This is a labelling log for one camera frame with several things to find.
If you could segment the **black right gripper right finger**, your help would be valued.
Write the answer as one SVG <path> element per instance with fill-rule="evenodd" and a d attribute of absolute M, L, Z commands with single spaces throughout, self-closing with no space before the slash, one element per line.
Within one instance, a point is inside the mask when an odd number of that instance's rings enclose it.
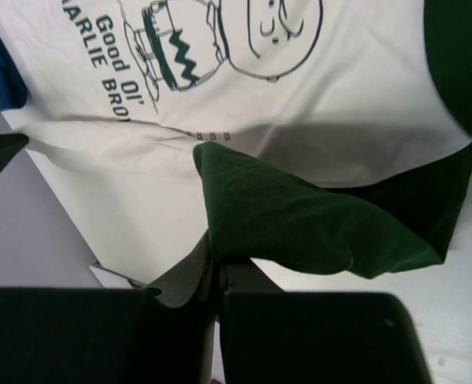
<path fill-rule="evenodd" d="M 381 292 L 287 292 L 252 261 L 220 266 L 228 383 L 428 383 L 410 314 Z"/>

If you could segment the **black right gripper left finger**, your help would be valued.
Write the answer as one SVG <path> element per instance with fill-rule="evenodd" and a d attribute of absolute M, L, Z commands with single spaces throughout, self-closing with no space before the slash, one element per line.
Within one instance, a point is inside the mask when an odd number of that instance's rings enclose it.
<path fill-rule="evenodd" d="M 208 383 L 211 274 L 202 237 L 142 288 L 0 287 L 0 383 Z"/>

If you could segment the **white green-sleeved Charlie Brown shirt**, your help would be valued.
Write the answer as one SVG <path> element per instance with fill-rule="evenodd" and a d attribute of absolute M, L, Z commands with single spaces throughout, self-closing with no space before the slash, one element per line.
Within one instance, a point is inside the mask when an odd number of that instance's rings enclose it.
<path fill-rule="evenodd" d="M 443 264 L 472 172 L 472 1 L 3 1 L 29 149 L 97 260 L 201 236 L 308 274 Z"/>

